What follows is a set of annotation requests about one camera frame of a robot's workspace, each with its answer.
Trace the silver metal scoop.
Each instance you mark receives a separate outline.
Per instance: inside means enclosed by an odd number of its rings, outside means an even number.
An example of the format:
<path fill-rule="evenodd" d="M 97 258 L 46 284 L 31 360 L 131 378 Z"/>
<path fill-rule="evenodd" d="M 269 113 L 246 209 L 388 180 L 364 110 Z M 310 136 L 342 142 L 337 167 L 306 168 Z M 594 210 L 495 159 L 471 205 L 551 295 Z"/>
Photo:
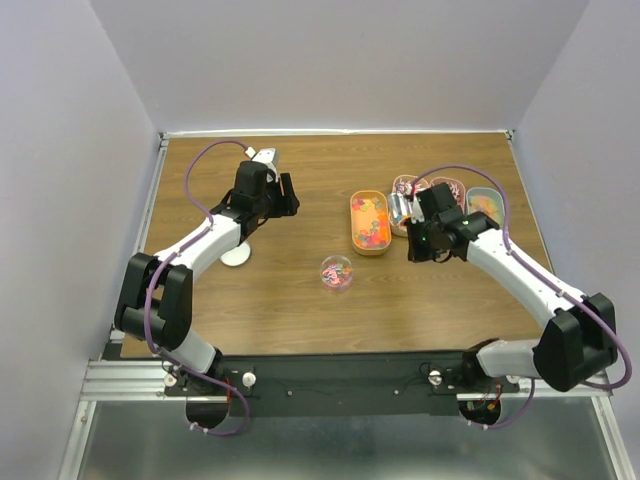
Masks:
<path fill-rule="evenodd" d="M 387 197 L 390 209 L 390 219 L 393 225 L 402 226 L 403 222 L 409 217 L 409 204 L 405 199 L 405 195 L 398 192 L 392 192 Z"/>

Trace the beige tray swirl lollipops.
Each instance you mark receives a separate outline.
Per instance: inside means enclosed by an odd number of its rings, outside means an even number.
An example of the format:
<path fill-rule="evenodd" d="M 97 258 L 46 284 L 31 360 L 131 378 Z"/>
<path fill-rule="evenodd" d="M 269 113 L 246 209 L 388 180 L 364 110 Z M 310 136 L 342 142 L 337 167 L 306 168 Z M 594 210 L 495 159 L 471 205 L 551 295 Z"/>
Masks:
<path fill-rule="evenodd" d="M 412 212 L 412 201 L 408 199 L 408 195 L 414 180 L 414 175 L 399 175 L 393 181 L 391 193 L 387 197 L 390 226 L 396 236 L 408 236 L 404 221 Z"/>

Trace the orange tray star candies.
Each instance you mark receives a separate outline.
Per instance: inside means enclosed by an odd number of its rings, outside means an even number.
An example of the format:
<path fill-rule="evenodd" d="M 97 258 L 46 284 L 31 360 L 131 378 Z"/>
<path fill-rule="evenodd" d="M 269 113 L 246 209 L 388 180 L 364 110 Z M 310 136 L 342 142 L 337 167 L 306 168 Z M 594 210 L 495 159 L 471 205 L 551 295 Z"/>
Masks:
<path fill-rule="evenodd" d="M 392 232 L 386 196 L 375 190 L 355 192 L 350 199 L 352 246 L 363 256 L 384 254 L 390 247 Z"/>

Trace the clear glass jar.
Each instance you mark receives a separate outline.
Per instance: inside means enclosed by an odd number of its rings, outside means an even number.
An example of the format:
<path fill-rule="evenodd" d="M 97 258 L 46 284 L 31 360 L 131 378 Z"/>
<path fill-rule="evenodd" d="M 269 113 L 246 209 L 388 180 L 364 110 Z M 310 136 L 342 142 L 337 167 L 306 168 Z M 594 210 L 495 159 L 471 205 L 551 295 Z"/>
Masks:
<path fill-rule="evenodd" d="M 330 292 L 343 293 L 352 284 L 354 268 L 351 261 L 343 255 L 331 255 L 320 266 L 322 286 Z"/>

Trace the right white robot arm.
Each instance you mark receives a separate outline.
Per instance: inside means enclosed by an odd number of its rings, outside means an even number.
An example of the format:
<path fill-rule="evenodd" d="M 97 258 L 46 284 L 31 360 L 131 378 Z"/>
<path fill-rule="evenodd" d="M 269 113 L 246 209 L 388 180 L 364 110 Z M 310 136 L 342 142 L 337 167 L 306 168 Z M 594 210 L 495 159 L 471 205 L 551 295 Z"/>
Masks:
<path fill-rule="evenodd" d="M 567 392 L 617 361 L 615 310 L 606 296 L 587 296 L 554 276 L 491 217 L 464 213 L 445 184 L 408 199 L 411 213 L 404 225 L 410 261 L 470 263 L 497 281 L 542 328 L 537 339 L 490 339 L 467 350 L 459 370 L 467 389 L 480 392 L 496 378 L 517 376 Z"/>

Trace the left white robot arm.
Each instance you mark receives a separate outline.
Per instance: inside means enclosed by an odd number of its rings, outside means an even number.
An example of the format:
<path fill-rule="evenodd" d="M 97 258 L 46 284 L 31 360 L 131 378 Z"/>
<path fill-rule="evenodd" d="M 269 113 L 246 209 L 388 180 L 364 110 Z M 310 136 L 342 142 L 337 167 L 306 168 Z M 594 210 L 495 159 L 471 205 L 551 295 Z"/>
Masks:
<path fill-rule="evenodd" d="M 195 281 L 263 223 L 294 216 L 299 206 L 290 174 L 262 161 L 241 162 L 233 188 L 206 212 L 198 228 L 154 255 L 131 257 L 114 327 L 183 366 L 197 393 L 214 393 L 221 385 L 223 355 L 192 326 Z"/>

